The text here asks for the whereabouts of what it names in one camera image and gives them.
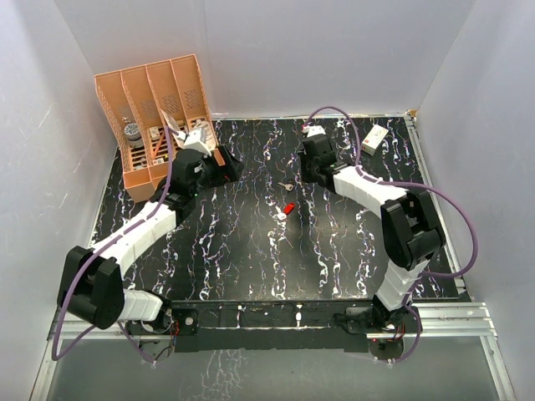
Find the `white box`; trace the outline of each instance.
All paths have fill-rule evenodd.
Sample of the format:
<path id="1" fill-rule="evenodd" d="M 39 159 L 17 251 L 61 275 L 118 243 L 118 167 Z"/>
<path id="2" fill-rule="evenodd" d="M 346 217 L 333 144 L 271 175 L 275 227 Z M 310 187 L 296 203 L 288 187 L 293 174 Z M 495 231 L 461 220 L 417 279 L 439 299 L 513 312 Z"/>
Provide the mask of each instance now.
<path id="1" fill-rule="evenodd" d="M 362 151 L 373 156 L 377 148 L 379 148 L 381 145 L 381 142 L 383 142 L 386 134 L 388 134 L 388 130 L 386 128 L 383 128 L 377 124 L 374 125 L 362 142 Z"/>

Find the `floor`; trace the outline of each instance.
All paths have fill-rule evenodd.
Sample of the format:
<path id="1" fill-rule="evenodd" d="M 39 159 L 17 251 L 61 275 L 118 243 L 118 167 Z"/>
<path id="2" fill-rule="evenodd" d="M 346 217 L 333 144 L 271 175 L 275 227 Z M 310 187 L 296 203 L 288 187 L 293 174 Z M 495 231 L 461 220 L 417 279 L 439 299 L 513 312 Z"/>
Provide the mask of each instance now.
<path id="1" fill-rule="evenodd" d="M 388 368 L 342 350 L 173 354 L 152 369 L 126 341 L 83 340 L 56 367 L 48 401 L 496 401 L 479 338 L 422 338 Z"/>
<path id="2" fill-rule="evenodd" d="M 363 154 L 366 171 L 385 180 L 423 182 L 403 117 L 354 119 L 360 140 L 379 124 L 389 130 L 382 149 Z M 342 119 L 318 121 L 342 158 L 354 157 L 355 135 Z M 125 277 L 125 287 L 173 300 L 366 299 L 379 288 L 387 256 L 380 220 L 351 200 L 300 180 L 297 150 L 302 119 L 215 122 L 221 143 L 243 161 L 241 180 L 197 199 L 196 210 L 161 238 Z M 120 157 L 104 193 L 93 241 L 134 216 L 124 191 Z M 294 184 L 287 192 L 278 182 Z M 285 222 L 274 216 L 296 208 Z M 442 252 L 430 264 L 450 272 Z M 425 279 L 415 297 L 456 298 L 453 281 Z"/>

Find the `cable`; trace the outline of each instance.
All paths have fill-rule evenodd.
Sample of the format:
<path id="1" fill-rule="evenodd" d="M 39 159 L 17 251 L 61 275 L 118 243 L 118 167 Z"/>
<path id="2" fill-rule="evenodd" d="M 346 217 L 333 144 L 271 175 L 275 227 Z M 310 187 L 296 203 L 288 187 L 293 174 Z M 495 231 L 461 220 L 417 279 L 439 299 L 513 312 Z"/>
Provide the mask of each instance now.
<path id="1" fill-rule="evenodd" d="M 376 180 L 368 179 L 366 177 L 366 174 L 362 171 L 362 169 L 361 169 L 361 167 L 359 165 L 359 161 L 360 161 L 360 139 L 359 139 L 358 129 L 357 129 L 356 125 L 354 124 L 353 120 L 349 117 L 349 115 L 345 111 L 343 111 L 342 109 L 339 109 L 337 107 L 334 107 L 334 106 L 320 107 L 319 109 L 316 109 L 308 117 L 307 121 L 304 123 L 303 126 L 307 126 L 308 124 L 310 124 L 310 122 L 312 121 L 312 118 L 318 112 L 320 112 L 321 110 L 324 110 L 324 109 L 336 110 L 339 113 L 343 114 L 344 117 L 351 122 L 351 124 L 353 126 L 353 129 L 354 129 L 354 132 L 355 132 L 355 135 L 356 135 L 356 139 L 357 139 L 357 143 L 356 143 L 356 146 L 355 146 L 357 148 L 357 152 L 356 152 L 356 156 L 355 156 L 355 169 L 357 170 L 357 173 L 360 176 L 364 177 L 367 180 L 375 182 L 377 185 L 392 185 L 392 186 L 399 186 L 399 187 L 402 187 L 402 188 L 421 188 L 421 189 L 424 189 L 424 190 L 429 190 L 429 191 L 437 194 L 438 196 L 440 196 L 442 199 L 447 201 L 450 205 L 452 205 L 459 212 L 459 214 L 462 216 L 462 218 L 464 219 L 466 225 L 468 226 L 468 230 L 470 231 L 470 236 L 471 236 L 471 241 L 472 241 L 472 251 L 471 251 L 470 260 L 468 261 L 466 266 L 463 267 L 460 271 L 455 272 L 455 273 L 422 272 L 418 276 L 418 278 L 416 278 L 415 282 L 413 283 L 413 285 L 410 287 L 409 291 L 406 293 L 405 297 L 403 298 L 403 302 L 402 302 L 403 306 L 404 306 L 405 310 L 415 318 L 416 325 L 417 325 L 417 330 L 416 330 L 416 338 L 415 338 L 414 343 L 412 344 L 412 347 L 410 347 L 409 351 L 407 351 L 404 355 L 402 355 L 400 358 L 395 360 L 396 362 L 401 362 L 401 361 L 406 360 L 416 350 L 416 347 L 418 346 L 418 342 L 420 341 L 420 334 L 421 334 L 421 319 L 420 319 L 420 316 L 418 315 L 418 313 L 413 311 L 412 308 L 410 308 L 407 305 L 407 302 L 409 300 L 410 295 L 415 290 L 416 286 L 418 285 L 418 283 L 420 282 L 420 280 L 421 280 L 421 278 L 423 276 L 438 277 L 438 278 L 455 278 L 455 277 L 459 277 L 459 276 L 462 276 L 462 275 L 466 274 L 470 269 L 472 269 L 472 267 L 476 263 L 477 255 L 479 254 L 479 241 L 477 240 L 476 229 L 475 229 L 471 219 L 468 217 L 468 215 L 465 213 L 465 211 L 461 208 L 460 205 L 458 205 L 448 195 L 446 195 L 445 193 L 443 193 L 440 190 L 437 190 L 437 189 L 433 188 L 432 186 L 429 186 L 429 185 L 426 185 L 426 184 L 419 184 L 419 183 L 416 183 L 416 182 L 382 181 L 382 180 L 377 180 L 377 179 Z"/>
<path id="2" fill-rule="evenodd" d="M 130 227 L 128 229 L 128 231 L 125 230 L 125 233 L 134 230 L 136 227 L 140 226 L 141 224 L 143 224 L 145 221 L 149 220 L 152 216 L 154 216 L 156 214 L 156 212 L 160 209 L 161 204 L 163 203 L 164 199 L 167 196 L 167 192 L 169 191 L 169 187 L 171 186 L 172 157 L 173 157 L 172 151 L 173 151 L 173 149 L 172 149 L 172 144 L 171 144 L 171 136 L 169 135 L 169 130 L 168 130 L 168 128 L 166 126 L 164 127 L 164 132 L 165 132 L 166 141 L 167 141 L 167 153 L 169 155 L 169 161 L 167 163 L 167 177 L 166 177 L 166 184 L 164 186 L 164 190 L 163 190 L 163 192 L 161 194 L 160 199 L 158 200 L 158 204 L 156 205 L 154 210 L 147 216 L 146 220 L 138 221 L 132 227 Z M 96 260 L 97 257 L 99 257 L 102 253 L 104 253 L 104 251 L 106 251 L 112 245 L 117 243 L 117 241 L 120 238 L 122 238 L 121 235 L 116 236 L 115 238 L 113 238 L 112 240 L 107 242 L 104 246 L 102 246 L 97 251 L 95 251 L 93 253 L 93 255 L 91 255 L 89 257 L 89 259 L 82 265 L 82 267 L 80 267 L 80 269 L 78 270 L 78 273 L 76 273 L 76 276 L 74 276 L 73 282 L 71 282 L 70 287 L 69 287 L 69 289 L 67 291 L 67 294 L 65 295 L 65 298 L 64 298 L 63 304 L 61 306 L 61 309 L 59 310 L 58 324 L 56 326 L 56 331 L 54 333 L 53 341 L 52 341 L 52 360 L 53 361 L 58 361 L 61 358 L 63 358 L 71 349 L 73 349 L 73 347 L 78 343 L 78 341 L 80 341 L 88 332 L 90 332 L 91 330 L 94 329 L 94 326 L 88 327 L 82 333 L 80 333 L 80 335 L 78 335 L 70 343 L 70 345 L 67 348 L 65 348 L 61 353 L 58 353 L 59 338 L 61 337 L 61 330 L 62 330 L 63 325 L 64 325 L 65 315 L 67 313 L 67 307 L 69 306 L 70 300 L 71 300 L 71 298 L 72 298 L 72 296 L 74 294 L 74 289 L 76 288 L 76 286 L 78 286 L 78 283 L 79 283 L 80 279 L 84 276 L 84 274 L 87 271 L 87 269 L 89 268 L 89 266 L 91 266 L 91 263 L 93 263 L 93 261 Z M 135 344 L 134 339 L 128 334 L 128 332 L 125 331 L 125 329 L 123 328 L 123 325 L 120 322 L 118 324 L 119 324 L 119 327 L 120 327 L 121 331 L 130 340 L 130 342 L 133 343 L 133 345 L 137 348 L 137 350 L 140 353 L 141 357 L 143 357 L 143 358 L 148 357 L 149 360 L 151 360 L 151 362 L 155 362 L 154 359 L 152 359 L 149 355 L 144 353 Z"/>
<path id="3" fill-rule="evenodd" d="M 158 356 L 156 358 L 154 358 L 155 361 L 157 361 L 158 359 L 160 359 L 160 357 L 163 355 L 163 353 L 165 351 L 167 351 L 168 349 L 172 349 L 173 347 L 171 345 L 168 345 L 167 347 L 165 347 L 164 349 L 162 349 L 160 351 L 160 353 L 158 354 Z"/>

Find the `metal frame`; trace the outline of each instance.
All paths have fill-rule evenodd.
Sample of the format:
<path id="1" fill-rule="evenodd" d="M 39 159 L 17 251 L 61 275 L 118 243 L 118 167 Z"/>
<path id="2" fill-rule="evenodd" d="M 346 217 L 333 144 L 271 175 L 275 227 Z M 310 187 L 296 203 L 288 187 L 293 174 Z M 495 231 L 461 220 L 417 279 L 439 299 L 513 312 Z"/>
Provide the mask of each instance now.
<path id="1" fill-rule="evenodd" d="M 431 185 L 431 178 L 427 165 L 425 164 L 424 155 L 420 147 L 420 139 L 416 131 L 414 121 L 408 114 L 350 114 L 351 117 L 364 117 L 364 118 L 373 118 L 373 117 L 403 117 L 405 119 L 405 124 L 409 132 L 410 141 L 414 146 L 415 155 L 417 159 L 418 166 L 423 177 L 423 180 L 426 184 Z M 333 114 L 322 114 L 321 118 L 336 117 L 339 118 L 339 115 Z M 277 117 L 278 119 L 298 119 L 298 118 L 307 118 L 307 116 L 292 116 L 292 117 Z M 441 208 L 437 202 L 435 194 L 432 194 L 433 201 L 436 204 L 439 218 L 444 227 L 446 240 L 448 246 L 446 247 L 446 254 L 450 265 L 453 269 L 458 272 L 460 270 L 459 261 L 456 257 L 455 250 L 451 242 L 450 235 L 446 229 L 446 224 L 444 217 L 441 213 Z M 456 286 L 459 290 L 459 293 L 466 290 L 466 286 L 462 278 L 456 279 Z M 414 304 L 418 307 L 420 311 L 420 316 L 422 320 L 423 333 L 422 337 L 479 337 L 481 339 L 481 345 L 487 357 L 487 363 L 494 380 L 494 384 L 497 389 L 498 396 L 500 400 L 514 401 L 516 400 L 514 392 L 512 390 L 512 385 L 507 375 L 507 370 L 502 360 L 502 355 L 497 346 L 497 334 L 494 329 L 490 314 L 488 312 L 487 306 L 485 303 L 478 302 L 415 302 Z M 69 340 L 76 338 L 85 328 L 88 327 L 88 323 L 68 315 L 64 323 L 64 330 L 62 331 L 61 340 Z M 306 330 L 307 328 L 313 327 L 278 327 L 285 328 L 287 330 Z M 55 326 L 52 327 L 48 345 L 45 349 L 45 354 L 43 356 L 43 361 L 38 372 L 38 376 L 33 388 L 31 395 L 31 401 L 44 401 L 47 398 L 48 390 L 50 384 L 52 383 L 52 378 L 54 376 L 54 370 L 56 367 L 56 362 L 51 360 L 51 345 L 52 345 L 52 336 L 54 335 Z M 391 334 L 383 333 L 371 333 L 368 334 L 368 338 L 384 338 L 390 337 Z M 407 333 L 406 337 L 414 337 L 414 333 Z M 119 327 L 115 324 L 112 327 L 106 330 L 95 330 L 91 332 L 88 336 L 88 339 L 122 339 L 125 340 L 122 336 Z M 137 340 L 165 340 L 169 339 L 168 336 L 137 336 Z"/>

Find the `white wall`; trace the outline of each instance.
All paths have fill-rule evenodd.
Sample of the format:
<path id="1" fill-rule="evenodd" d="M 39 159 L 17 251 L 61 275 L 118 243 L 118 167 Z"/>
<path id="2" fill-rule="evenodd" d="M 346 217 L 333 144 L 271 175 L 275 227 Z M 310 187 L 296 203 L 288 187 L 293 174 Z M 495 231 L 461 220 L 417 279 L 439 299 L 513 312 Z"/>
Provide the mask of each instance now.
<path id="1" fill-rule="evenodd" d="M 211 111 L 420 106 L 472 0 L 55 0 L 95 73 L 197 53 Z"/>
<path id="2" fill-rule="evenodd" d="M 115 140 L 52 0 L 0 13 L 0 399 L 27 400 L 67 250 L 87 243 Z"/>
<path id="3" fill-rule="evenodd" d="M 476 222 L 481 254 L 469 289 L 489 306 L 521 400 L 535 391 L 534 72 L 535 3 L 479 0 L 418 113 L 434 184 Z M 468 255 L 462 223 L 446 214 Z"/>

